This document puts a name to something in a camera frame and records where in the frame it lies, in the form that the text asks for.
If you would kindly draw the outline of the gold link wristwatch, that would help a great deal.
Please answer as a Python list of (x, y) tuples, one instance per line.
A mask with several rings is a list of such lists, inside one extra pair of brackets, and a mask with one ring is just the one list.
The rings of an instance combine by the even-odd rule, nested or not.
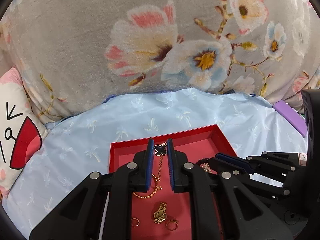
[(153, 213), (153, 221), (155, 224), (161, 224), (167, 218), (167, 203), (161, 202), (158, 209)]

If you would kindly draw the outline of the red shallow jewelry tray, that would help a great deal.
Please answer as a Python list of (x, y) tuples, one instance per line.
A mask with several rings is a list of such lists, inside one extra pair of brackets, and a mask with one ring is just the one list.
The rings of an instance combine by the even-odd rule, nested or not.
[[(216, 125), (209, 125), (187, 131), (171, 134), (158, 135), (153, 137), (154, 143), (160, 145), (171, 139), (174, 150), (183, 152), (187, 156), (187, 161), (196, 163), (203, 158), (211, 158), (217, 153), (224, 153), (235, 156), (232, 146), (227, 138)], [(191, 215), (189, 193), (182, 192), (179, 187), (178, 193), (174, 192), (172, 183), (182, 183), (188, 179), (184, 168), (170, 170), (172, 164), (169, 157), (164, 156), (160, 161), (158, 156), (153, 159), (152, 173), (160, 174), (159, 184), (162, 190), (150, 199), (138, 199), (132, 197), (132, 217), (140, 220), (140, 225), (131, 228), (132, 239), (191, 239)], [(158, 209), (161, 202), (167, 203), (168, 219), (176, 219), (179, 227), (175, 231), (169, 231), (165, 223), (155, 224), (153, 213)]]

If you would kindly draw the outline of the gold twisted bangle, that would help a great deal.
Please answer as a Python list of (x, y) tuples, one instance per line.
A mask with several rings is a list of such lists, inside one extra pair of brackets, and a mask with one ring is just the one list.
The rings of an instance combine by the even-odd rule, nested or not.
[(150, 199), (155, 196), (156, 193), (162, 190), (161, 185), (159, 184), (159, 179), (152, 174), (152, 179), (153, 179), (153, 185), (148, 189), (147, 192), (133, 192), (133, 196), (138, 198), (138, 199)]

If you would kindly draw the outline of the purple flat object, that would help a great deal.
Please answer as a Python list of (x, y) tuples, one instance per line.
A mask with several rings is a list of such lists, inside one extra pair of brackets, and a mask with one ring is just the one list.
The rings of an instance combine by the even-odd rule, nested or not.
[(286, 119), (302, 137), (306, 137), (307, 126), (305, 119), (286, 102), (280, 100), (272, 106), (284, 119)]

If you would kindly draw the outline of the light blue satin cloth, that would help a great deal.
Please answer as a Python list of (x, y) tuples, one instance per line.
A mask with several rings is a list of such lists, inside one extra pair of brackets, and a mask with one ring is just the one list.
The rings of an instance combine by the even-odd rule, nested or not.
[(113, 142), (216, 125), (242, 158), (263, 151), (305, 152), (308, 141), (261, 97), (190, 88), (118, 96), (52, 126), (2, 202), (24, 237), (91, 172), (109, 171)]

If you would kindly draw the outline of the white pink cat face pillow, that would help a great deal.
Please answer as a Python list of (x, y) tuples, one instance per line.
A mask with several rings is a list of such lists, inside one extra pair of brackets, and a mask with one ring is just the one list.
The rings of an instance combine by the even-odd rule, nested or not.
[(6, 197), (25, 165), (42, 146), (45, 126), (31, 110), (18, 70), (1, 76), (1, 196)]

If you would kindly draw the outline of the grey floral fleece blanket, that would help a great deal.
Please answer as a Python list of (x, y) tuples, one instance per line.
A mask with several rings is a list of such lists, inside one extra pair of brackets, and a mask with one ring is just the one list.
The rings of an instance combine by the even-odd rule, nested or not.
[(10, 67), (42, 122), (184, 88), (300, 111), (319, 89), (319, 16), (309, 0), (1, 0)]

